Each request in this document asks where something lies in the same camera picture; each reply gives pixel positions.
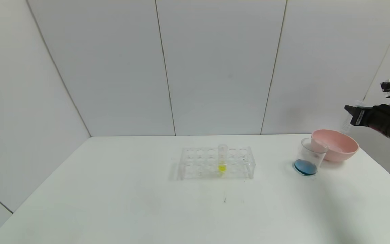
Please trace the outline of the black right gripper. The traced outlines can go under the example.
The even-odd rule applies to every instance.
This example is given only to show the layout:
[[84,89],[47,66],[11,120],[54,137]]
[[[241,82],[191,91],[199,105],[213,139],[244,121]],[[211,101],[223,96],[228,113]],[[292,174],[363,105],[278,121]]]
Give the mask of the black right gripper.
[[345,105],[351,125],[368,127],[384,136],[390,136],[390,107],[387,104],[373,107]]

